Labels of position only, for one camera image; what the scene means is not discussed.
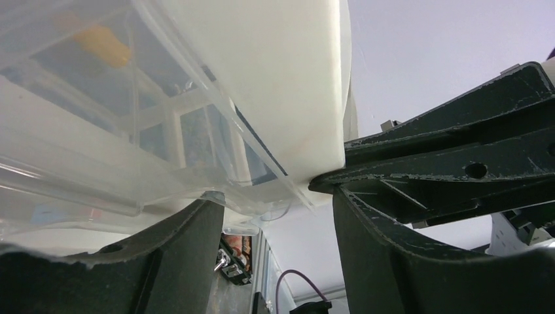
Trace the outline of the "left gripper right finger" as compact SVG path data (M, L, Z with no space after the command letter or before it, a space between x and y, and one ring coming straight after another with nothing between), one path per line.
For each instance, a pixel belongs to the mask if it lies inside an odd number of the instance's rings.
M431 239L345 188L334 227L351 313L553 313L554 249L511 256Z

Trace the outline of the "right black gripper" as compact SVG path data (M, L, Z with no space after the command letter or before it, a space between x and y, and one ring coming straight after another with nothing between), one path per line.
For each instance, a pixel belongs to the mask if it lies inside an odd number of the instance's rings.
M403 224L443 224L554 201L554 84L528 62L426 113L349 141L311 180Z

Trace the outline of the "white plastic drawer unit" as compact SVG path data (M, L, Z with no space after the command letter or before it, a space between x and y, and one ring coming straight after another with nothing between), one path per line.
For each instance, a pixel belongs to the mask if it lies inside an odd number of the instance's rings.
M239 235L317 209L350 80L347 1L2 1L1 241L94 252L196 199Z

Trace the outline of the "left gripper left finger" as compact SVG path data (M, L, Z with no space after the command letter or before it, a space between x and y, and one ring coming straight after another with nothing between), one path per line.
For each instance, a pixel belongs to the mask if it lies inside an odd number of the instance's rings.
M224 208L196 200L93 254L1 246L2 313L204 313Z

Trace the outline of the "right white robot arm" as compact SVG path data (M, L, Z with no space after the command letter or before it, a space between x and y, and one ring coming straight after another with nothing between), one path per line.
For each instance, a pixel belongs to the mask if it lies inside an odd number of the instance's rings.
M409 121L349 141L310 190L347 188L413 228L489 215L488 253L554 243L554 83L527 62Z

